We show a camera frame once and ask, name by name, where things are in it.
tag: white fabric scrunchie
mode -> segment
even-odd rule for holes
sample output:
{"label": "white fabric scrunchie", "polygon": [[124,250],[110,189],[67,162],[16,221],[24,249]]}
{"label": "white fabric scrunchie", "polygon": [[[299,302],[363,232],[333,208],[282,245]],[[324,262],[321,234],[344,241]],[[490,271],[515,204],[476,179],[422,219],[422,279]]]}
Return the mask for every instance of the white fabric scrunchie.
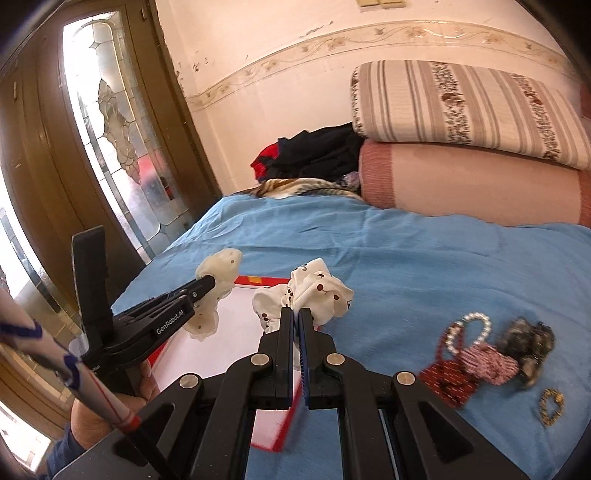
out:
{"label": "white fabric scrunchie", "polygon": [[281,308],[294,313],[310,309],[314,325],[324,325],[332,317],[342,317],[353,299],[353,290],[332,276],[321,258],[316,258],[291,272],[287,284],[258,288],[252,298],[252,308],[258,315],[265,333],[279,328]]}
{"label": "white fabric scrunchie", "polygon": [[238,277],[238,268],[242,261],[242,252],[235,248],[225,248],[216,254],[206,257],[195,271],[195,278],[200,279],[211,275],[216,286],[193,305],[193,315],[183,328],[191,334],[191,338],[203,342],[208,336],[217,332],[219,316],[217,303],[230,295],[234,281]]}

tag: striped pillow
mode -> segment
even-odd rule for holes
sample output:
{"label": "striped pillow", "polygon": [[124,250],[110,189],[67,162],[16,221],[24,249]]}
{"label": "striped pillow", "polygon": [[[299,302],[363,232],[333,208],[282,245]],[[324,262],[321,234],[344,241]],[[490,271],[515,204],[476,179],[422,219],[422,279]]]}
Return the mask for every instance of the striped pillow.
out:
{"label": "striped pillow", "polygon": [[355,131],[372,140],[472,145],[591,168],[591,145],[572,105],[515,73],[373,61],[353,73],[351,95]]}

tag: wallpaper border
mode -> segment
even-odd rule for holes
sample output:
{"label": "wallpaper border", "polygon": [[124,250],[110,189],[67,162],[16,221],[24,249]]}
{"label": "wallpaper border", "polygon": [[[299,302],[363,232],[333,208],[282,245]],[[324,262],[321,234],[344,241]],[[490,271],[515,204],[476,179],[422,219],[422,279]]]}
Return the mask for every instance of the wallpaper border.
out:
{"label": "wallpaper border", "polygon": [[259,80],[331,55],[383,46],[470,46],[533,60],[573,80],[569,60],[549,47],[511,32],[464,22],[403,20],[361,25],[314,37],[276,51],[235,71],[198,95],[187,98],[192,111],[202,110]]}

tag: pearl bracelet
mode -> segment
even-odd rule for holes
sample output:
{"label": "pearl bracelet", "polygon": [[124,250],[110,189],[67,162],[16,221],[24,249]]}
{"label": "pearl bracelet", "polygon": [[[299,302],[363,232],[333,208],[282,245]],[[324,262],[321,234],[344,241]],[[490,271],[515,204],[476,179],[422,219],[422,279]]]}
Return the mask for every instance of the pearl bracelet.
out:
{"label": "pearl bracelet", "polygon": [[464,315],[461,320],[457,320],[452,323],[452,326],[449,328],[449,332],[447,334],[447,338],[445,341],[447,350],[452,355],[457,355],[459,353],[458,349],[453,346],[453,342],[457,337],[457,334],[460,332],[461,329],[465,327],[468,322],[472,320],[480,320],[484,324],[484,328],[482,329],[482,333],[478,336],[478,338],[474,341],[473,345],[480,345],[483,343],[486,338],[489,336],[492,330],[492,322],[491,319],[484,315],[484,313],[480,312],[472,312],[467,315]]}

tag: hair accessory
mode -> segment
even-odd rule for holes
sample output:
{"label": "hair accessory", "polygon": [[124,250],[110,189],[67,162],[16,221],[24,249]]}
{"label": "hair accessory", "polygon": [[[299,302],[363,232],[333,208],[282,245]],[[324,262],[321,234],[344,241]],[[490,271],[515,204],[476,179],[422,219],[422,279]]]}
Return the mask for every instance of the hair accessory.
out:
{"label": "hair accessory", "polygon": [[536,383],[542,372],[542,364],[554,348],[556,338],[552,329],[538,322],[531,325],[525,318],[513,320],[509,329],[498,343],[503,355],[514,358],[519,363],[518,378],[524,388]]}
{"label": "hair accessory", "polygon": [[478,338],[474,341],[474,343],[472,345],[480,345],[482,342],[484,342],[488,338],[488,336],[492,330],[492,322],[491,322],[491,319],[487,317],[487,315],[484,315],[484,313],[480,313],[480,312],[472,312],[467,315],[464,315],[461,320],[457,320],[454,323],[452,323],[452,326],[448,329],[445,344],[447,346],[447,350],[452,355],[457,355],[459,352],[459,350],[453,346],[453,342],[454,342],[457,334],[464,328],[465,324],[467,324],[468,322],[471,322],[472,320],[481,320],[482,323],[484,324],[484,328],[482,329],[482,333],[478,336]]}
{"label": "hair accessory", "polygon": [[[546,406],[547,400],[552,397],[556,402],[557,408],[556,411],[552,414],[552,416],[548,415],[548,410]],[[555,388],[546,388],[542,393],[540,398],[540,421],[544,425],[544,427],[550,427],[556,423],[556,420],[563,414],[564,412],[564,395],[556,390]]]}
{"label": "hair accessory", "polygon": [[472,345],[457,356],[466,372],[493,385],[502,385],[519,372],[519,364],[488,343]]}

